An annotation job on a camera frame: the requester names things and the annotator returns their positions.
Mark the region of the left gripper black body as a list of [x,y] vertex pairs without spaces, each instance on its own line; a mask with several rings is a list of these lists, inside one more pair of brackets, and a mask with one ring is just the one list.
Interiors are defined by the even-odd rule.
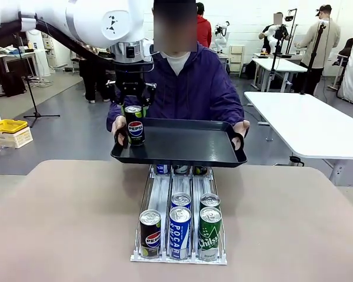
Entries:
[[119,63],[115,62],[115,97],[142,97],[145,90],[145,62]]

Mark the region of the person's right hand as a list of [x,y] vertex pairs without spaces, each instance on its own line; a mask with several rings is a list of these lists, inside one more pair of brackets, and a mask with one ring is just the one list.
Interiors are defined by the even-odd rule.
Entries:
[[119,143],[121,146],[124,146],[127,142],[127,136],[125,132],[121,130],[126,128],[126,118],[122,115],[119,115],[115,118],[111,132],[114,136],[115,143]]

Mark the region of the person's left hand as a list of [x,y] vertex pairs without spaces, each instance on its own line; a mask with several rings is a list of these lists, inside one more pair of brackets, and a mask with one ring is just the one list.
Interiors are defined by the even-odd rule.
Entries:
[[250,128],[250,122],[248,120],[243,120],[234,125],[234,132],[241,135],[241,137],[234,137],[232,139],[232,144],[234,145],[234,149],[238,150],[242,145],[242,139],[245,138],[245,135]]

